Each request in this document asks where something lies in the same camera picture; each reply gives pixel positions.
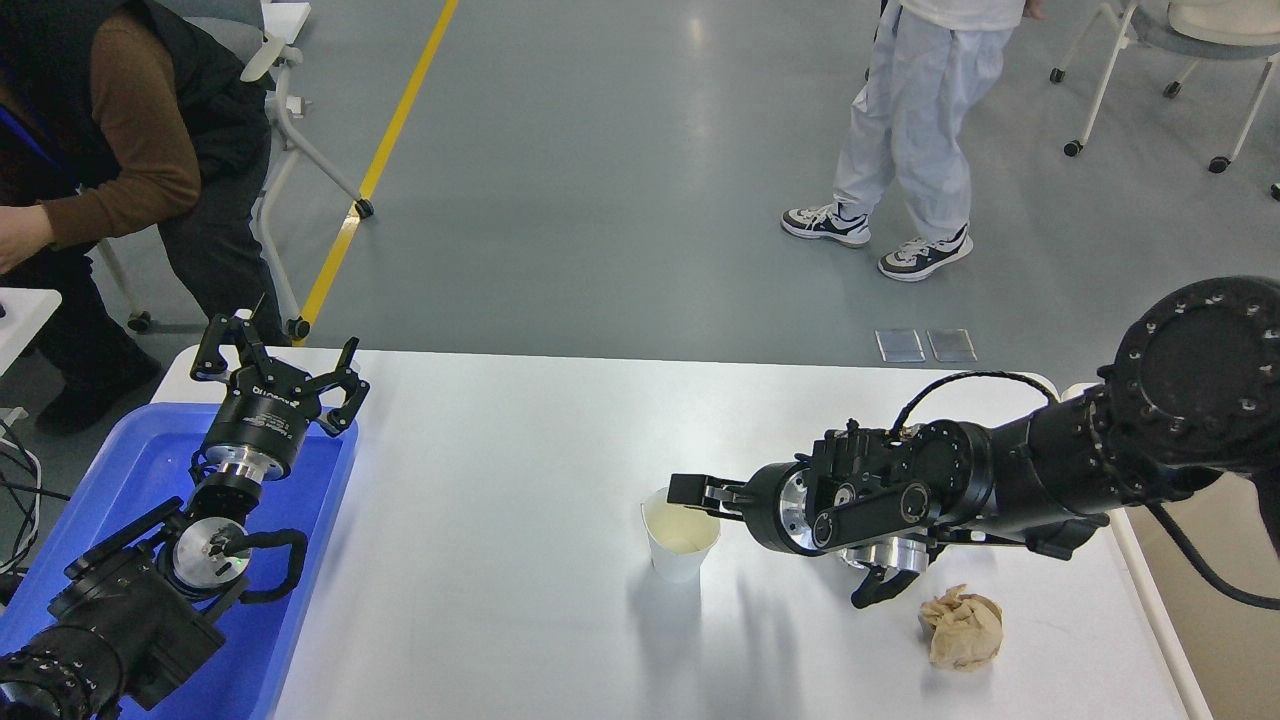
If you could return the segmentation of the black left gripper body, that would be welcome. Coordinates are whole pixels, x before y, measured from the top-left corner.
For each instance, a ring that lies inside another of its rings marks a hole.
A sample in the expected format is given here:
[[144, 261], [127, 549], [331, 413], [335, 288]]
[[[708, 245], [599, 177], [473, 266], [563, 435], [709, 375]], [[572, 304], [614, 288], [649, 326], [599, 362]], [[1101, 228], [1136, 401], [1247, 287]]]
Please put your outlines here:
[[218, 372], [211, 363], [196, 363], [192, 378], [227, 384], [225, 398], [200, 451], [192, 456], [195, 483], [214, 473], [257, 483], [292, 473], [310, 424], [323, 414], [320, 395], [325, 387], [312, 387], [307, 372], [285, 363], [268, 372], [252, 365]]

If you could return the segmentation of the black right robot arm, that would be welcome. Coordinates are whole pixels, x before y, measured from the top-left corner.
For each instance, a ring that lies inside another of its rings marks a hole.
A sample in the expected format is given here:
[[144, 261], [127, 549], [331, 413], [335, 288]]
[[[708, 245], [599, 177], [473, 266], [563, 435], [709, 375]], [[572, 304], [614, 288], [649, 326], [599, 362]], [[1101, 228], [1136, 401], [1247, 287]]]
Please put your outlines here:
[[1180, 502], [1228, 473], [1256, 488], [1277, 539], [1279, 287], [1251, 275], [1171, 292], [1123, 337], [1100, 383], [987, 428], [972, 421], [891, 428], [849, 421], [809, 454], [736, 482], [675, 474], [666, 501], [742, 521], [781, 553], [841, 553], [867, 570], [864, 609], [905, 591], [957, 544], [1021, 546], [1068, 560], [1107, 527], [1108, 512], [1144, 507], [1190, 565], [1236, 602], [1277, 601], [1224, 580], [1171, 519]]

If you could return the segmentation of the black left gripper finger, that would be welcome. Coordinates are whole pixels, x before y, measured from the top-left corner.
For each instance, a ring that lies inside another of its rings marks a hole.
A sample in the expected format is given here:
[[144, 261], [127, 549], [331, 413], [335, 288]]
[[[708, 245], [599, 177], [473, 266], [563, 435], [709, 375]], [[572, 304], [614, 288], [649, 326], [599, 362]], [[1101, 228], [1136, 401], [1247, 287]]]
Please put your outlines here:
[[[300, 410], [306, 420], [319, 424], [329, 437], [338, 437], [352, 428], [370, 391], [370, 384], [353, 366], [357, 348], [358, 338], [348, 338], [332, 372], [316, 377], [307, 375], [300, 383]], [[324, 410], [320, 398], [333, 389], [343, 392], [342, 404]]]
[[221, 352], [223, 346], [233, 346], [238, 352], [239, 369], [260, 366], [266, 361], [266, 343], [256, 324], [256, 313], [265, 304], [262, 296], [252, 309], [242, 307], [230, 315], [215, 314], [206, 325], [191, 365], [191, 379], [229, 384], [234, 372]]

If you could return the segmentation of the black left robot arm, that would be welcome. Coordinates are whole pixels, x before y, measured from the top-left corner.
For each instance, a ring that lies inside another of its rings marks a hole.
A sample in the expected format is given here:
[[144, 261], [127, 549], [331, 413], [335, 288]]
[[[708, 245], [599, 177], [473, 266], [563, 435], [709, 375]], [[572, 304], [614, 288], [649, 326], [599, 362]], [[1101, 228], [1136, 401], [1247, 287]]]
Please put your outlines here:
[[65, 570], [50, 626], [3, 656], [5, 719], [116, 719], [186, 684], [224, 644], [218, 619], [236, 603], [285, 598], [305, 574], [300, 529], [248, 530], [270, 480], [287, 478], [310, 427], [348, 430], [370, 384], [355, 369], [358, 340], [315, 375], [273, 357], [250, 310], [215, 315], [189, 375], [225, 398], [189, 475], [169, 498], [100, 541]]

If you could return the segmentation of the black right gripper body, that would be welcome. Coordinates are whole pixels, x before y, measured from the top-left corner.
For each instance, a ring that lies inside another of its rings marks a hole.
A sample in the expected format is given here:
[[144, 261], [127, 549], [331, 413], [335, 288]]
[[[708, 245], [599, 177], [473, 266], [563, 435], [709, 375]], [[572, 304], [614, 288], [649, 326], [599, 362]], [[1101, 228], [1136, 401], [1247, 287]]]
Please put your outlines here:
[[781, 553], [817, 555], [806, 519], [806, 470], [800, 461], [773, 462], [755, 471], [742, 487], [748, 498], [741, 502], [741, 515], [756, 543]]

